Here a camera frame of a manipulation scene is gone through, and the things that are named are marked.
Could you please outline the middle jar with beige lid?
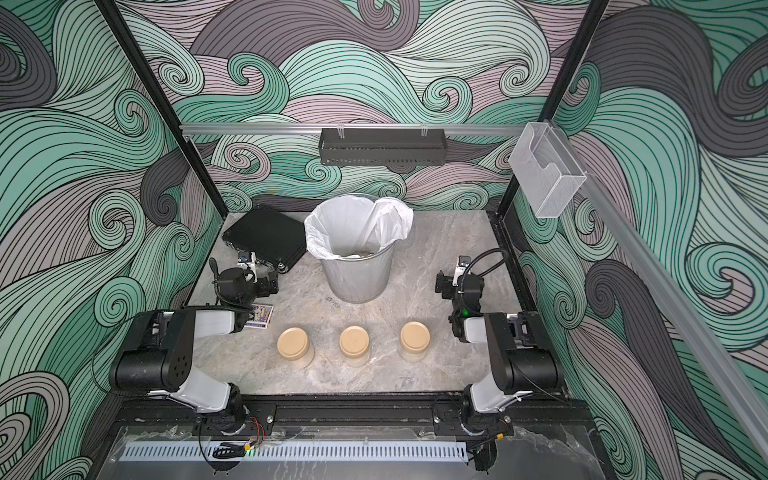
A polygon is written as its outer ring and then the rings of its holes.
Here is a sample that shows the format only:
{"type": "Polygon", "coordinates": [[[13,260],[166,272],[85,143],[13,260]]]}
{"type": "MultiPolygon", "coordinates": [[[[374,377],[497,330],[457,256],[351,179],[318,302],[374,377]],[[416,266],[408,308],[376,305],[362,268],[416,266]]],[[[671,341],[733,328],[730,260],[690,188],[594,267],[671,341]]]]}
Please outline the middle jar with beige lid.
{"type": "Polygon", "coordinates": [[[370,359],[370,337],[361,326],[344,329],[339,337],[339,348],[344,361],[353,368],[364,366],[370,359]]]}

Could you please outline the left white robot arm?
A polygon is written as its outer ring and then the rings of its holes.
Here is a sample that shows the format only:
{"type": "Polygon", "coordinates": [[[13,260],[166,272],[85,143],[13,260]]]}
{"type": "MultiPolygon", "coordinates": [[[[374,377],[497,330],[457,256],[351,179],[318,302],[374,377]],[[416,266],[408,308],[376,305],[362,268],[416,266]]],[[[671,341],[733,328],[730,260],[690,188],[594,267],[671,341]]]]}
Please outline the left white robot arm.
{"type": "Polygon", "coordinates": [[[210,267],[219,303],[136,315],[110,366],[108,380],[113,393],[168,398],[197,415],[218,417],[224,430],[234,431],[246,417],[240,389],[195,366],[195,343],[255,325],[256,300],[279,291],[278,273],[259,276],[239,267],[220,272],[215,260],[210,267]]]}

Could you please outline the jar with beige lid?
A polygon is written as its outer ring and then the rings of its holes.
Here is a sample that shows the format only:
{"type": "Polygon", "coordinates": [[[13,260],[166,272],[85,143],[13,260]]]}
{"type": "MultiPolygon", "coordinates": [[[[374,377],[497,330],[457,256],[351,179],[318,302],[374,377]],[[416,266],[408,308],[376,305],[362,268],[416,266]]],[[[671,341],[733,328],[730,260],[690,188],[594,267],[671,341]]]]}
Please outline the jar with beige lid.
{"type": "Polygon", "coordinates": [[[370,337],[361,326],[344,329],[339,337],[339,348],[344,361],[353,368],[364,366],[370,359],[370,337]]]}
{"type": "Polygon", "coordinates": [[[281,333],[277,340],[279,355],[292,367],[302,369],[314,359],[315,349],[307,332],[300,327],[291,327],[281,333]]]}

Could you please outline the clear acrylic wall holder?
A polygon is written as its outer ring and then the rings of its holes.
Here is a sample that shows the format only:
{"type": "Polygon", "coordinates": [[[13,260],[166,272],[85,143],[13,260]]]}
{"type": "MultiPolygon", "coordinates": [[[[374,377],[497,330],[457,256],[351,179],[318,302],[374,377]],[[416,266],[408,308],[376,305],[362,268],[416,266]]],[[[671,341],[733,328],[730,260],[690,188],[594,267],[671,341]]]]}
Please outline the clear acrylic wall holder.
{"type": "Polygon", "coordinates": [[[550,122],[528,123],[509,164],[537,218],[557,218],[586,181],[564,131],[550,122]]]}

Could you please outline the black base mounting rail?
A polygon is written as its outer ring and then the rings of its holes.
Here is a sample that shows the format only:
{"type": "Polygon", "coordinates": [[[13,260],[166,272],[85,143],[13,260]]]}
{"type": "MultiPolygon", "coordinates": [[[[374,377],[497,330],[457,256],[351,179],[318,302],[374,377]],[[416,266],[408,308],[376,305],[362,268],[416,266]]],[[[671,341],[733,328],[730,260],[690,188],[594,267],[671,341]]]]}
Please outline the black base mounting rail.
{"type": "Polygon", "coordinates": [[[304,427],[386,427],[457,439],[486,439],[511,435],[515,429],[535,433],[585,432],[597,429],[581,401],[564,401],[533,394],[499,413],[475,413],[458,391],[373,394],[244,395],[230,400],[217,413],[197,413],[172,400],[129,400],[118,411],[109,432],[124,427],[141,431],[189,428],[192,434],[224,437],[275,437],[304,427]]]}

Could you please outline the clear plastic rice jar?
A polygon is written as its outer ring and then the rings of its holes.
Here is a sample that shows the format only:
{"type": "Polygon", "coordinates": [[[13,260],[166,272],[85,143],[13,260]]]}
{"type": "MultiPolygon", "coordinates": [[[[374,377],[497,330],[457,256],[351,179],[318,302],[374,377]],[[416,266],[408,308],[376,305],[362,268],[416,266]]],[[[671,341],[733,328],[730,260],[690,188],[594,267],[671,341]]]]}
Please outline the clear plastic rice jar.
{"type": "Polygon", "coordinates": [[[405,361],[409,363],[418,363],[425,358],[426,354],[428,353],[428,350],[429,350],[429,344],[413,347],[405,343],[402,343],[401,349],[400,349],[400,355],[405,361]]]}

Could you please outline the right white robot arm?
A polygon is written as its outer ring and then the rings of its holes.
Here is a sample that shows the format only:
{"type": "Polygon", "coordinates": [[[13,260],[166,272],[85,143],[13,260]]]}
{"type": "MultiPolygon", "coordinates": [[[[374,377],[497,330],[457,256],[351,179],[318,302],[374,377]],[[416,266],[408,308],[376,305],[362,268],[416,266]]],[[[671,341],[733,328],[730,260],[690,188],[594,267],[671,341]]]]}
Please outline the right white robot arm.
{"type": "Polygon", "coordinates": [[[564,384],[555,353],[537,339],[531,324],[538,313],[482,313],[484,286],[484,280],[474,274],[436,275],[435,292],[452,303],[449,322],[454,337],[462,343],[484,345],[488,351],[490,373],[462,393],[464,422],[500,414],[531,395],[553,394],[564,384]]]}

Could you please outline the small colourful card box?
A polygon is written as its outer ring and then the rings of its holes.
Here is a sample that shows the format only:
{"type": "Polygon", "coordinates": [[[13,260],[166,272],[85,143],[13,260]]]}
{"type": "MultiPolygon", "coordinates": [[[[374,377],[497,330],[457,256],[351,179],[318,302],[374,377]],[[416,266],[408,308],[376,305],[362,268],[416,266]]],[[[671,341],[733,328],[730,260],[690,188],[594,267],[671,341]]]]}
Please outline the small colourful card box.
{"type": "Polygon", "coordinates": [[[267,329],[271,323],[273,311],[273,305],[253,304],[245,326],[255,329],[267,329]]]}

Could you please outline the black perforated wall shelf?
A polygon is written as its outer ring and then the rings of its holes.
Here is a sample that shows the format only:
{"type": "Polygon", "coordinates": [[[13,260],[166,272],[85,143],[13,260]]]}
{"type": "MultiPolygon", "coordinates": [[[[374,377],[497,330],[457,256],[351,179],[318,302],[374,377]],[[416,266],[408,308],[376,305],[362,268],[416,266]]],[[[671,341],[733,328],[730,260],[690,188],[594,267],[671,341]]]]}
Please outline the black perforated wall shelf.
{"type": "Polygon", "coordinates": [[[327,128],[318,148],[324,165],[339,167],[442,165],[448,154],[440,129],[327,128]]]}

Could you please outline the left jar with beige lid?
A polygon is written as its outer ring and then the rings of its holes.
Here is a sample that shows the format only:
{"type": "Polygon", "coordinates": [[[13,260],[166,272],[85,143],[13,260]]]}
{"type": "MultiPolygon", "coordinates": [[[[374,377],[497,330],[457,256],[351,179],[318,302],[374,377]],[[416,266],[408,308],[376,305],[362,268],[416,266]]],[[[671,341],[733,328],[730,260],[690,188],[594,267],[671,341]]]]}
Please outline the left jar with beige lid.
{"type": "Polygon", "coordinates": [[[302,369],[314,359],[315,349],[307,332],[300,327],[291,327],[281,333],[277,340],[279,355],[292,367],[302,369]]]}

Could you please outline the silver mesh waste bin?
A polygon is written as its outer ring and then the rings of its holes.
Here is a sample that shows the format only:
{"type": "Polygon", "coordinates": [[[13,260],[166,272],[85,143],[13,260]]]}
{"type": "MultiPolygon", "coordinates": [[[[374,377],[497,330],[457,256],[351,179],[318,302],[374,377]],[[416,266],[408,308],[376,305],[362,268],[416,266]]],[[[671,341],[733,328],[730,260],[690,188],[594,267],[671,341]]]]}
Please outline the silver mesh waste bin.
{"type": "MultiPolygon", "coordinates": [[[[361,195],[375,200],[374,197],[361,195]]],[[[364,258],[347,260],[320,260],[327,282],[338,299],[363,304],[379,297],[386,289],[395,245],[364,258]]]]}

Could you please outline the black flat case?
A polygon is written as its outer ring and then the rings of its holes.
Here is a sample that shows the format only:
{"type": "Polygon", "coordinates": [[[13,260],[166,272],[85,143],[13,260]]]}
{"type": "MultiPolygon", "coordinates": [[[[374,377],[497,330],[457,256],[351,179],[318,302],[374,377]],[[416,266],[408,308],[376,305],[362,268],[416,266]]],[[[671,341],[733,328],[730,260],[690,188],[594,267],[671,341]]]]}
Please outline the black flat case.
{"type": "Polygon", "coordinates": [[[287,273],[306,252],[304,224],[264,204],[256,204],[222,238],[234,249],[252,253],[258,263],[279,273],[287,273]]]}

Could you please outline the white plastic bin liner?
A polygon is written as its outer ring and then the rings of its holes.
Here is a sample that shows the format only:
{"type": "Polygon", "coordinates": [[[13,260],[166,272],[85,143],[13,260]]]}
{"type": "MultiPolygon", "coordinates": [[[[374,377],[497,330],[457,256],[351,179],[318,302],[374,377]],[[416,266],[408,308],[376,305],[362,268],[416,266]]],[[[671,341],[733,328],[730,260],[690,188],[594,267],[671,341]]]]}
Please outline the white plastic bin liner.
{"type": "Polygon", "coordinates": [[[308,252],[318,260],[376,255],[412,228],[414,211],[397,198],[346,194],[319,204],[304,220],[308,252]]]}

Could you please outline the beige jar lid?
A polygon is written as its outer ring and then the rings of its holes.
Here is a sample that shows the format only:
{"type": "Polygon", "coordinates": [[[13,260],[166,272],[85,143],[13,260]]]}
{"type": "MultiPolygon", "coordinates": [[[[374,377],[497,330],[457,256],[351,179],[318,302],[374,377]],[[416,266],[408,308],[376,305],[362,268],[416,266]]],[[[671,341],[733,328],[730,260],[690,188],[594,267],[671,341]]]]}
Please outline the beige jar lid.
{"type": "Polygon", "coordinates": [[[406,352],[421,354],[428,349],[431,342],[431,334],[429,329],[421,322],[411,321],[402,327],[400,342],[406,352]]]}

